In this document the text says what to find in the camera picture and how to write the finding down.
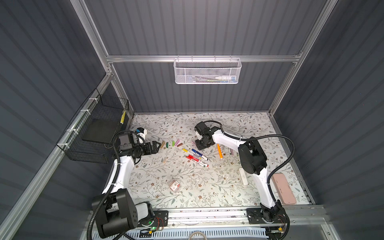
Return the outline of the orange highlighter pen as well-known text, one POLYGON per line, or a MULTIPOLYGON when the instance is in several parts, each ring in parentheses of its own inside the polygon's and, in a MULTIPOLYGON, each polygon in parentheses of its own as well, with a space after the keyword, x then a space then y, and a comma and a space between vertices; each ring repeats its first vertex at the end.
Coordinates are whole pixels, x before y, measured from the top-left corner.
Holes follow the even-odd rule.
POLYGON ((218 153, 219 153, 219 158, 222 160, 223 159, 223 153, 222 153, 222 150, 221 150, 221 147, 219 144, 217 144, 217 150, 218 150, 218 153))

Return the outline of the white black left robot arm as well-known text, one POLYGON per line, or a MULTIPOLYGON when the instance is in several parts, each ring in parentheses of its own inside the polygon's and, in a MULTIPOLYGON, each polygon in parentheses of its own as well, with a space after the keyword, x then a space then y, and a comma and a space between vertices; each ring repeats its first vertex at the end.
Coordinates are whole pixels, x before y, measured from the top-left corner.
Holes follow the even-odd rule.
POLYGON ((106 186, 101 195, 92 202, 93 215, 87 227, 87 239, 92 239, 93 226, 99 236, 107 238, 124 235, 139 226, 139 222, 152 224, 155 213, 149 202, 135 204, 128 184, 134 167, 142 156, 158 153, 159 142, 146 142, 147 130, 120 131, 112 138, 115 160, 106 186))

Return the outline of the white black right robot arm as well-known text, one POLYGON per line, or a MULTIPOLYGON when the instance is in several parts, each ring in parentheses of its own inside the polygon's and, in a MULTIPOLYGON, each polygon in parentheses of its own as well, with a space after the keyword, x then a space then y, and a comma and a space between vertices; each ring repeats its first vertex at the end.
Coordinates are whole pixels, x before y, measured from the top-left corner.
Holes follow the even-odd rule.
POLYGON ((282 135, 266 135, 252 138, 242 138, 228 134, 220 127, 208 127, 206 121, 195 126, 198 139, 195 140, 199 150, 204 150, 215 144, 223 145, 239 154, 242 169, 252 175, 259 191, 263 219, 273 223, 282 211, 282 205, 277 203, 270 186, 270 176, 267 170, 267 156, 259 140, 264 138, 285 138, 282 135))

